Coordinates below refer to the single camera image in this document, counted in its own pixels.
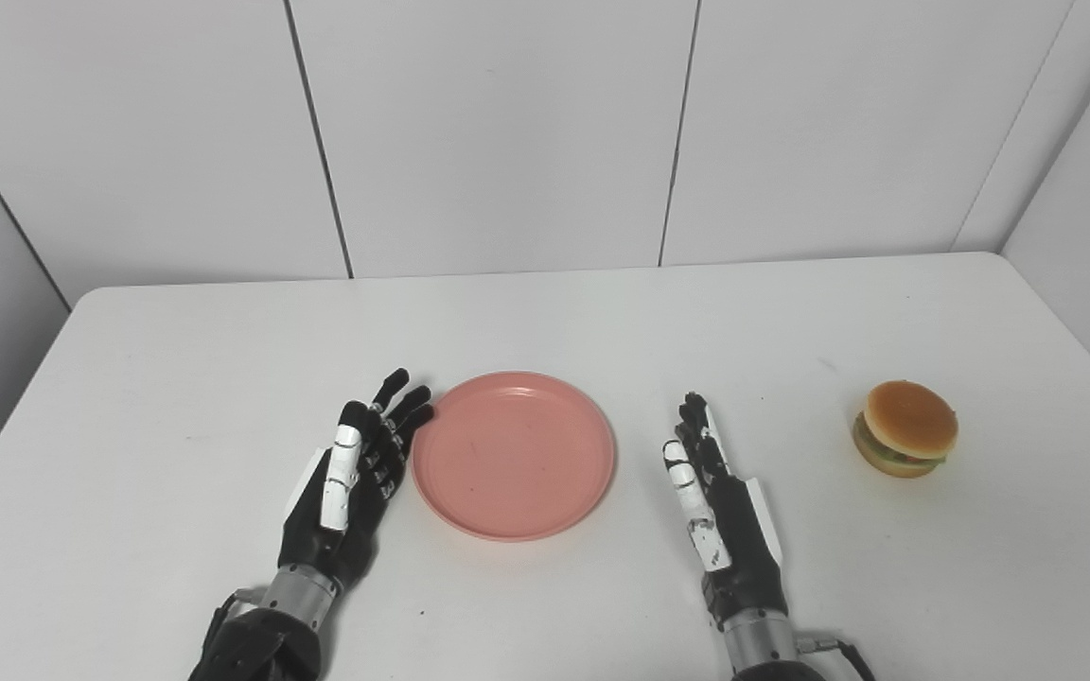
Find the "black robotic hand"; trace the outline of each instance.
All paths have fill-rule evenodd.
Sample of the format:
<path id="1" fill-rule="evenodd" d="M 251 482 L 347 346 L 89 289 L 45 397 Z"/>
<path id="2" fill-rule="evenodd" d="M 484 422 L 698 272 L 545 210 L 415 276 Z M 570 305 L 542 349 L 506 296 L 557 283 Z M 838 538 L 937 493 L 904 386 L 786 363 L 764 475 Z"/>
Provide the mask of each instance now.
<path id="1" fill-rule="evenodd" d="M 351 401 L 342 409 L 336 446 L 317 457 L 314 473 L 284 521 L 278 564 L 311 566 L 344 589 L 368 572 L 376 554 L 376 526 L 402 484 L 411 439 L 435 413 L 427 403 L 432 391 L 421 385 L 385 414 L 390 398 L 410 380 L 405 368 L 399 368 L 385 379 L 372 404 Z M 355 460 L 339 461 L 341 451 Z M 334 509 L 324 509 L 332 499 L 342 501 L 342 512 L 338 500 Z"/>
<path id="2" fill-rule="evenodd" d="M 414 431 L 434 415 L 425 385 L 386 405 L 411 380 L 385 379 L 372 404 L 342 409 L 334 445 L 306 466 L 284 521 L 278 571 L 255 598 L 238 591 L 213 613 L 190 681 L 315 681 L 317 631 L 330 605 L 368 572 L 376 526 L 405 475 Z"/>
<path id="3" fill-rule="evenodd" d="M 782 585 L 782 550 L 755 478 L 743 482 L 723 454 L 708 403 L 689 392 L 679 406 L 678 440 L 663 458 L 688 519 L 688 534 L 704 564 L 701 591 L 722 631 L 735 681 L 823 681 L 800 654 L 840 649 L 873 681 L 856 647 L 836 639 L 796 637 Z"/>

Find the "sesame-free bun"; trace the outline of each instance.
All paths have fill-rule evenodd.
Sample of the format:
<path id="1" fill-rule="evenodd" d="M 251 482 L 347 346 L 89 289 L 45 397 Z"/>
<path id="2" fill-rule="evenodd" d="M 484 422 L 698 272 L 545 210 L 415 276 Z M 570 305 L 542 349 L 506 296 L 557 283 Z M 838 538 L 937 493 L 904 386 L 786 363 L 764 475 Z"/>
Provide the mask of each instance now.
<path id="1" fill-rule="evenodd" d="M 957 443 L 957 415 L 950 406 L 937 393 L 909 380 L 889 380 L 873 388 L 864 401 L 862 414 L 879 442 L 915 460 L 943 460 L 944 454 Z M 861 453 L 883 470 L 872 460 L 877 457 L 864 449 Z M 900 466 L 897 473 L 883 470 L 900 477 L 916 477 L 930 471 L 918 470 L 913 475 L 903 475 L 903 470 L 912 466 L 888 461 L 882 461 L 882 464 L 887 469 Z"/>

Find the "silver wrist cylinder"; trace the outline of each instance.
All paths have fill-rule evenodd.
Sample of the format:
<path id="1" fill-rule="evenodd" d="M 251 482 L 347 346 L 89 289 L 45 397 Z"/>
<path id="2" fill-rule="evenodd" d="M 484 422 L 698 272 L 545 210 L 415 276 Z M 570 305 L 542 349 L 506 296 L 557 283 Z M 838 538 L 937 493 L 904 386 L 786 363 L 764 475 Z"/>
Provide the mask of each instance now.
<path id="1" fill-rule="evenodd" d="M 775 609 L 750 608 L 724 621 L 723 636 L 735 673 L 760 664 L 797 659 L 788 617 Z"/>
<path id="2" fill-rule="evenodd" d="M 317 631 L 339 592 L 332 579 L 311 566 L 284 564 L 264 592 L 259 607 L 298 618 Z"/>

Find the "white table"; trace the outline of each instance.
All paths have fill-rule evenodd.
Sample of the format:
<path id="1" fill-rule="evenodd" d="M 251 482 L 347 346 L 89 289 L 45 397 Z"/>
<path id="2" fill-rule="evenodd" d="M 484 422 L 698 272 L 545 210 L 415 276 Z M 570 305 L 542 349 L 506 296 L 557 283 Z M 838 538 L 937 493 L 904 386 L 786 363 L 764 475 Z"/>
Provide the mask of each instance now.
<path id="1" fill-rule="evenodd" d="M 97 290 L 0 436 L 0 681 L 186 678 L 211 609 L 271 577 L 339 406 L 398 365 L 438 391 L 559 376 L 605 410 L 617 474 L 526 544 L 451 530 L 408 484 L 327 678 L 727 680 L 661 463 L 691 389 L 768 491 L 797 625 L 881 680 L 1090 678 L 1090 356 L 1003 259 L 920 255 Z M 891 378 L 957 409 L 925 478 L 852 448 Z"/>

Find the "toy hamburger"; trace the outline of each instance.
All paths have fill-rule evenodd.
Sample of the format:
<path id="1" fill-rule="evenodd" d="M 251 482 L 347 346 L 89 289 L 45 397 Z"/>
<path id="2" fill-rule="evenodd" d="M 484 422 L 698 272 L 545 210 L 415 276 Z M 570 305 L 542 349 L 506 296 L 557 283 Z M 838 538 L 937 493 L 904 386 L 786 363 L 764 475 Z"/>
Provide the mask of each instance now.
<path id="1" fill-rule="evenodd" d="M 922 385 L 891 380 L 869 391 L 851 434 L 873 469 L 920 477 L 943 464 L 957 442 L 957 415 Z"/>

